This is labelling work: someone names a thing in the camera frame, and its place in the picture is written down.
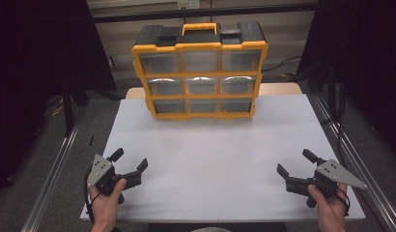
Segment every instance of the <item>storage organizer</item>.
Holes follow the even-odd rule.
[[[132,49],[146,104],[158,119],[252,117],[267,52],[253,21],[145,26]]]

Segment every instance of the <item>black pole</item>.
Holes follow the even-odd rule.
[[[63,96],[63,107],[65,108],[65,117],[66,117],[65,137],[67,137],[71,133],[72,127],[74,126],[74,119],[71,110],[71,94],[69,91],[67,79],[65,79],[65,83],[63,84],[62,96]]]
[[[327,84],[327,92],[328,92],[328,111],[331,115],[331,118],[335,121],[338,120],[337,112],[336,112],[336,77],[334,75],[333,65],[328,63],[328,84]]]

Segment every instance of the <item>black curtain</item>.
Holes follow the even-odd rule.
[[[396,0],[360,1],[336,71],[396,154]]]
[[[40,127],[49,96],[85,80],[114,90],[85,0],[0,1],[0,188]]]

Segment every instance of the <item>wrist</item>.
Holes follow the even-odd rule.
[[[111,232],[111,226],[107,224],[95,223],[91,232]]]

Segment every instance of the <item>clear plastic drawer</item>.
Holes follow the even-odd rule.
[[[217,51],[185,51],[181,53],[183,73],[216,72]]]
[[[222,112],[249,112],[252,99],[221,99]]]
[[[184,100],[155,100],[156,113],[184,113]]]
[[[225,50],[221,53],[222,70],[225,72],[258,71],[260,50]]]
[[[147,82],[152,95],[180,95],[183,93],[183,85],[179,78],[152,78]]]
[[[179,73],[178,53],[145,53],[140,54],[145,73]]]
[[[221,78],[221,94],[252,94],[255,76],[228,76]]]
[[[184,79],[187,94],[216,94],[217,77],[186,77]]]
[[[216,111],[217,100],[188,100],[190,113],[214,113]]]

